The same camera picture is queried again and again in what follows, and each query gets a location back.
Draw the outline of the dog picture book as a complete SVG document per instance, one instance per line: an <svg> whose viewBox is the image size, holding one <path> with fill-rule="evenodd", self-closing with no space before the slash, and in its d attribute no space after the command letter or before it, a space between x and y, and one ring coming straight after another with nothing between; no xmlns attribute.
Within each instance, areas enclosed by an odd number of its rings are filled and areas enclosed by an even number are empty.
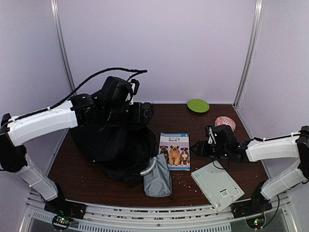
<svg viewBox="0 0 309 232"><path fill-rule="evenodd" d="M165 156L171 171L190 170L188 133L160 133L159 154Z"/></svg>

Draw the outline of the black student backpack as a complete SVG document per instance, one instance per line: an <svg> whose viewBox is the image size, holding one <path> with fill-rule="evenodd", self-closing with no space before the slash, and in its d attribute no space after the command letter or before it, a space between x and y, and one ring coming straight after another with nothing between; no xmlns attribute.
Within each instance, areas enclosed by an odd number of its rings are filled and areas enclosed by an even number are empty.
<svg viewBox="0 0 309 232"><path fill-rule="evenodd" d="M156 135L147 127L107 127L97 124L70 129L78 150L94 162L97 169L113 181L123 181L129 187L143 182L140 172L155 156Z"/></svg>

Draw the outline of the grey notebook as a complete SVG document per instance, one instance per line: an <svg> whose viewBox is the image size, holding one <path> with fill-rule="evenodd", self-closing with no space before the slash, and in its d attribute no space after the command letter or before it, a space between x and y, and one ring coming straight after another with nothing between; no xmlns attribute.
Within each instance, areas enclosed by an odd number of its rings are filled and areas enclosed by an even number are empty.
<svg viewBox="0 0 309 232"><path fill-rule="evenodd" d="M244 191L217 161L192 172L191 177L218 213L244 195Z"/></svg>

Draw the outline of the grey pencil pouch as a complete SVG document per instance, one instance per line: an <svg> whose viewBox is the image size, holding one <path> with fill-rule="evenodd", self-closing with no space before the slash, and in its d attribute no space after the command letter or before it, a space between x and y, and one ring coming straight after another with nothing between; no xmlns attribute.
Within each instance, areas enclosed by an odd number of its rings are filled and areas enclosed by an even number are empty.
<svg viewBox="0 0 309 232"><path fill-rule="evenodd" d="M164 154L150 159L147 168L140 172L143 177L145 195L163 198L172 195L172 180Z"/></svg>

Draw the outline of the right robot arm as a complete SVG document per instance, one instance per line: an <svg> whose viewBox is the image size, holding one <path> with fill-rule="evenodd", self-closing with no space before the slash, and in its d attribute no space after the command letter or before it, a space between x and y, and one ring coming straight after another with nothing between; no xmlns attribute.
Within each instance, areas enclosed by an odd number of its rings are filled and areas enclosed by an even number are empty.
<svg viewBox="0 0 309 232"><path fill-rule="evenodd" d="M212 161L226 159L236 163L259 160L295 158L289 168L260 184L254 198L248 201L248 210L258 213L276 195L309 181L309 128L275 138L257 138L238 142L228 125L207 126L207 140L199 140L190 150L199 157Z"/></svg>

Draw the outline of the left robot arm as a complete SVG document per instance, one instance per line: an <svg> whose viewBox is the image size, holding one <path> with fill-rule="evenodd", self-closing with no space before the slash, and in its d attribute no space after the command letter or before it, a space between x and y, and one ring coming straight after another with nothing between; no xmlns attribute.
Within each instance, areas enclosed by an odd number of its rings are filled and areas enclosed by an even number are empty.
<svg viewBox="0 0 309 232"><path fill-rule="evenodd" d="M3 170L19 175L50 202L58 214L64 215L70 207L63 199L60 186L41 173L27 154L24 143L59 130L98 125L98 133L103 134L104 145L110 153L109 157L99 156L106 162L124 149L129 131L147 126L153 114L153 106L148 102L122 101L119 106L108 108L89 94L73 96L59 106L28 115L5 114L0 129L0 164Z"/></svg>

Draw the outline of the red patterned bowl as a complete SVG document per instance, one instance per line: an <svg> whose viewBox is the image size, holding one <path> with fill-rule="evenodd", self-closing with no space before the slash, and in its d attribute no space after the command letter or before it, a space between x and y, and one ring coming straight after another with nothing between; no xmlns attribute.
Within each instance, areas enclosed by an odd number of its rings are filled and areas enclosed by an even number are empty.
<svg viewBox="0 0 309 232"><path fill-rule="evenodd" d="M233 119L227 117L227 116L219 116L216 118L215 126L220 126L220 125L227 125L230 126L231 130L234 131L236 129L236 123Z"/></svg>

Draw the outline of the green plate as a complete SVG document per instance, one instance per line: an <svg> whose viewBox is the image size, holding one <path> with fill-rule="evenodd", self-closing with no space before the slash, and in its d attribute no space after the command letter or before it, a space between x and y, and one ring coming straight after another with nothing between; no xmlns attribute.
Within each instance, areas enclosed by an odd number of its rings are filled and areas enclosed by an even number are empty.
<svg viewBox="0 0 309 232"><path fill-rule="evenodd" d="M187 103L187 107L195 113L205 113L209 111L210 105L201 99L192 99Z"/></svg>

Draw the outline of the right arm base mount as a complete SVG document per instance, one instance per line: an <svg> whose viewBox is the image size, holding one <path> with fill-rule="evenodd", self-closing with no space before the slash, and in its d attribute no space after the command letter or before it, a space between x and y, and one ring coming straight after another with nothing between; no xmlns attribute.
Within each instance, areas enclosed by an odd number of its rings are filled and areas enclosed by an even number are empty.
<svg viewBox="0 0 309 232"><path fill-rule="evenodd" d="M261 193L264 183L265 181L256 187L249 200L231 204L233 217L246 217L246 224L250 229L264 228L267 225L265 212L272 209L270 200L267 200Z"/></svg>

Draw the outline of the front aluminium rail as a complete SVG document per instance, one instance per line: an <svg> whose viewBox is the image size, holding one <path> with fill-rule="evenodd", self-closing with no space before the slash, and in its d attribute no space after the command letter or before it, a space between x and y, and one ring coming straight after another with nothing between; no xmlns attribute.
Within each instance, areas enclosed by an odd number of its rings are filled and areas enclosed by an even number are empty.
<svg viewBox="0 0 309 232"><path fill-rule="evenodd" d="M82 219L73 219L67 232L262 232L299 231L286 194L271 201L272 209L235 217L230 207L217 213L211 205L187 207L118 207L86 203Z"/></svg>

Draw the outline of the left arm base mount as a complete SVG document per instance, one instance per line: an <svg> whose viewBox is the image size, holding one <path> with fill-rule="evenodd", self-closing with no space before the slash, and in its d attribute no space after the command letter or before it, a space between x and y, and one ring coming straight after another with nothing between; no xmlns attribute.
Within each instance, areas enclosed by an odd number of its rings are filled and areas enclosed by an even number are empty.
<svg viewBox="0 0 309 232"><path fill-rule="evenodd" d="M41 200L45 203L44 210L55 214L52 219L52 226L57 231L62 232L69 228L74 219L84 218L86 205L67 201L58 183L56 183L56 188L58 193L55 199L47 201L41 197Z"/></svg>

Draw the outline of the left aluminium frame post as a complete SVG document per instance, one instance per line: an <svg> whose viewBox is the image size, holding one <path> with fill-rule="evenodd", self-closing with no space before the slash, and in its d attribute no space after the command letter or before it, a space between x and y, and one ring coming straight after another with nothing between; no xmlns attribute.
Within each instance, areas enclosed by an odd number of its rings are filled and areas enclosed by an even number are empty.
<svg viewBox="0 0 309 232"><path fill-rule="evenodd" d="M63 37L63 31L61 26L61 20L60 20L60 13L59 13L59 7L58 7L58 1L57 0L50 0L51 3L51 10L52 10L52 16L54 19L54 24L56 28L56 34L58 38L58 44L59 49L61 53L61 59L64 66L64 71L66 75L66 79L69 84L70 91L73 91L75 89L74 80L71 74L71 69L69 65L68 55L65 47L65 41Z"/></svg>

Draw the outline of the aluminium frame post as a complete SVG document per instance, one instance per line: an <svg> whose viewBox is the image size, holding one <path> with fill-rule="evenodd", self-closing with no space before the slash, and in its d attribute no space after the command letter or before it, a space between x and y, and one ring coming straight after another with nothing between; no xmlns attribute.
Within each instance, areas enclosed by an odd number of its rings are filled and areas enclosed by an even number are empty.
<svg viewBox="0 0 309 232"><path fill-rule="evenodd" d="M65 47L65 41L63 37L63 31L61 26L61 20L60 20L60 13L59 13L59 7L58 7L58 1L57 0L50 0L51 3L51 10L52 10L52 16L54 19L54 24L56 28L56 34L58 38L58 44L59 49L61 53L61 59L64 66L64 71L66 75L66 79L69 84L70 91L73 91L75 89L74 80L71 74L71 69L69 65L68 55Z"/></svg>
<svg viewBox="0 0 309 232"><path fill-rule="evenodd" d="M253 23L252 23L252 29L251 29L250 39L249 39L249 45L248 45L247 54L246 54L240 82L239 82L239 87L238 87L237 94L236 94L234 104L233 104L236 109L240 108L240 104L243 101L243 97L244 97L244 94L247 88L247 83L248 83L251 65L252 65L252 58L254 55L254 51L256 48L256 41L258 39L259 30L260 30L263 5L264 5L263 0L255 1Z"/></svg>

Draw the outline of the right aluminium frame post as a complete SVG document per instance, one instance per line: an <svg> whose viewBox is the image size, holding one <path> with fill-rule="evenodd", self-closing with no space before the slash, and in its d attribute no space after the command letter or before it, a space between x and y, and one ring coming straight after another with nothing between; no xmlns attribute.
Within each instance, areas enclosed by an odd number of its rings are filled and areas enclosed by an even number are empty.
<svg viewBox="0 0 309 232"><path fill-rule="evenodd" d="M244 97L244 94L247 88L247 83L248 83L251 65L252 65L252 58L254 55L254 51L256 48L256 41L258 39L259 30L260 30L263 5L264 5L263 0L255 1L253 23L252 23L252 29L251 29L250 39L249 39L249 45L248 45L247 54L246 54L240 82L239 82L239 87L238 87L237 94L236 94L234 104L233 104L236 109L240 108L240 104L243 101L243 97Z"/></svg>

